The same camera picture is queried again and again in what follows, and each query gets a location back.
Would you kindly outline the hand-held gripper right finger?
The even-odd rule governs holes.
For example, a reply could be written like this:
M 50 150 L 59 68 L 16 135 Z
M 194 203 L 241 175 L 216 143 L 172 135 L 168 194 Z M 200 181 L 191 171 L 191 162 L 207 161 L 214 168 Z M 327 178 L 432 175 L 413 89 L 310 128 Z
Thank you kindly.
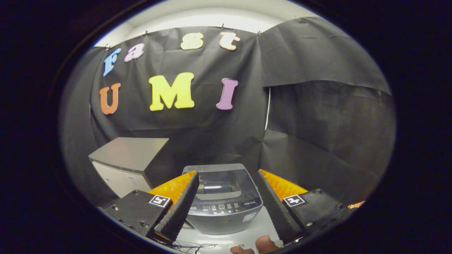
M 292 244 L 317 238 L 343 223 L 352 209 L 322 189 L 306 190 L 259 169 L 256 185 L 279 239 Z

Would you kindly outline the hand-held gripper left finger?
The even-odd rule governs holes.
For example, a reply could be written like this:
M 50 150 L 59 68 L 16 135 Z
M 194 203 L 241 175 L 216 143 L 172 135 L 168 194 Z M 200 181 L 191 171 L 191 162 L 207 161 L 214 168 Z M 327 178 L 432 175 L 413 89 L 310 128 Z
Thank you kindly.
M 100 211 L 141 237 L 172 244 L 184 225 L 198 187 L 198 172 L 192 170 L 149 192 L 132 190 Z

